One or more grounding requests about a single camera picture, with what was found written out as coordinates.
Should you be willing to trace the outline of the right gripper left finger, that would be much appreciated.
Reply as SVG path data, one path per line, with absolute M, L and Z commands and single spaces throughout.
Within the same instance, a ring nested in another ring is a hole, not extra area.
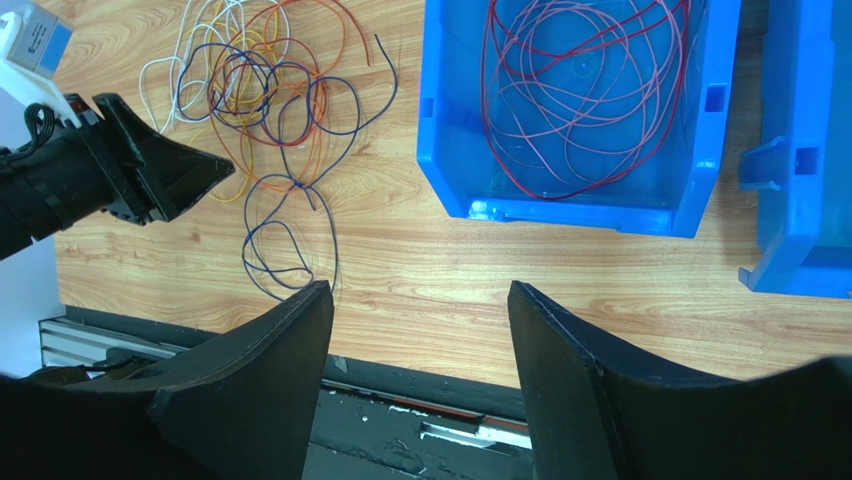
M 298 479 L 334 318 L 318 281 L 147 365 L 26 381 L 30 479 Z

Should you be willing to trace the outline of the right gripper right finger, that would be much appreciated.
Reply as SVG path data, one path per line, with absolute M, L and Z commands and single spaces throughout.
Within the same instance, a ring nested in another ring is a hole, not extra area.
M 643 350 L 513 282 L 508 313 L 541 479 L 847 479 L 851 360 L 740 381 Z

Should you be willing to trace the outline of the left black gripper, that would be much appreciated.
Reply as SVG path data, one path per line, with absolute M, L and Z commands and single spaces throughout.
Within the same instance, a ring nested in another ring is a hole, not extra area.
M 233 163 L 170 140 L 115 93 L 82 127 L 26 113 L 24 145 L 1 150 L 1 256 L 97 213 L 138 225 L 170 222 L 235 172 Z

